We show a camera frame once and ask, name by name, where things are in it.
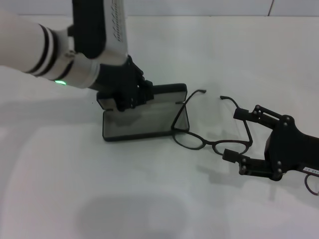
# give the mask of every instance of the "eyeglass frame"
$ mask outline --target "eyeglass frame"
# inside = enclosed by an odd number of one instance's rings
[[[173,132],[173,139],[174,141],[179,144],[180,146],[184,147],[184,148],[187,148],[187,149],[191,149],[191,150],[201,150],[202,148],[204,148],[206,145],[210,145],[212,146],[213,150],[215,153],[219,154],[219,155],[223,155],[222,153],[220,153],[217,149],[216,149],[216,145],[220,144],[220,143],[240,143],[240,144],[243,144],[246,146],[246,149],[241,152],[240,154],[244,154],[246,153],[249,148],[253,145],[253,138],[251,136],[251,133],[250,133],[250,129],[247,125],[247,122],[245,120],[243,120],[244,122],[244,125],[245,125],[245,129],[247,131],[247,134],[248,134],[248,138],[249,138],[249,141],[243,141],[243,140],[219,140],[219,141],[209,141],[209,140],[206,140],[204,139],[203,137],[199,136],[198,134],[195,134],[195,133],[192,133],[190,132],[189,130],[185,130],[185,129],[179,129],[179,128],[175,128],[175,125],[181,115],[181,113],[183,112],[183,110],[185,109],[186,107],[186,104],[188,103],[188,101],[197,93],[197,92],[201,92],[203,94],[205,94],[207,91],[206,90],[196,90],[195,92],[193,92],[188,98],[187,100],[183,103],[182,107],[180,108],[180,110],[178,111],[177,113],[177,116],[175,117],[172,125],[171,125],[171,130]],[[238,104],[230,97],[227,97],[227,96],[220,96],[220,98],[222,100],[231,100],[236,108],[239,108]],[[191,147],[187,147],[185,145],[182,145],[181,143],[178,142],[178,140],[175,138],[176,134],[178,133],[187,133],[187,134],[190,134],[198,139],[200,139],[202,141],[202,145],[200,147],[194,147],[194,148],[191,148]]]

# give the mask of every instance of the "open glasses case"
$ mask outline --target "open glasses case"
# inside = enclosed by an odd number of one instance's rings
[[[97,101],[104,109],[103,139],[114,142],[172,135],[171,125],[186,99],[187,86],[154,86],[153,93],[154,100],[124,112],[118,111],[112,97],[98,93]],[[175,127],[189,130],[186,107]]]

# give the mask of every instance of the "black stripe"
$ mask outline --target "black stripe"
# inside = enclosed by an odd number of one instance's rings
[[[37,75],[34,75],[36,77],[39,77],[39,76],[43,76],[45,75],[46,73],[49,72],[49,70],[51,70],[51,68],[53,67],[57,57],[58,57],[58,36],[56,35],[56,33],[52,30],[50,30],[51,34],[52,34],[52,37],[53,37],[53,52],[52,52],[52,56],[51,56],[51,59],[49,61],[49,64],[45,67],[45,69],[37,74]]]
[[[70,72],[70,70],[71,70],[71,68],[72,68],[72,66],[73,66],[73,63],[74,63],[74,61],[71,61],[71,62],[67,65],[67,67],[65,68],[65,70],[62,72],[62,74],[61,74],[59,77],[57,77],[57,78],[55,78],[55,79],[53,79],[53,80],[51,80],[51,81],[57,81],[57,80],[62,80],[62,79],[64,79],[64,78],[69,74],[69,72]]]
[[[49,49],[49,34],[48,34],[48,31],[46,30],[46,28],[42,25],[40,25],[42,30],[43,30],[43,33],[44,33],[44,49],[43,49],[43,53],[42,53],[42,56],[39,60],[39,62],[36,64],[35,67],[33,67],[31,70],[25,72],[27,74],[32,74],[34,72],[36,72],[37,70],[40,69],[40,67],[42,66],[42,64],[44,63],[45,61],[45,58],[48,54],[48,49]]]

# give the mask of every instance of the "black eyeglasses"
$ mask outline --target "black eyeglasses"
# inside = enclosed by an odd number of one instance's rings
[[[211,145],[215,153],[219,155],[223,155],[225,149],[231,149],[233,151],[237,151],[240,154],[244,154],[248,151],[249,147],[253,144],[253,139],[251,137],[250,130],[248,128],[247,122],[243,120],[249,141],[241,141],[241,140],[220,140],[220,141],[208,141],[199,135],[189,132],[184,129],[175,128],[176,122],[178,118],[180,117],[181,113],[183,112],[186,104],[192,98],[193,95],[195,95],[197,92],[201,92],[203,94],[206,93],[206,90],[197,90],[193,94],[188,97],[188,99],[185,101],[183,106],[180,108],[176,118],[173,121],[173,124],[171,126],[171,129],[173,131],[173,138],[176,143],[178,143],[180,146],[183,146],[184,148],[188,148],[191,150],[200,150],[204,148],[206,145]],[[238,104],[230,97],[227,96],[221,96],[222,100],[231,100],[237,108],[239,108]]]

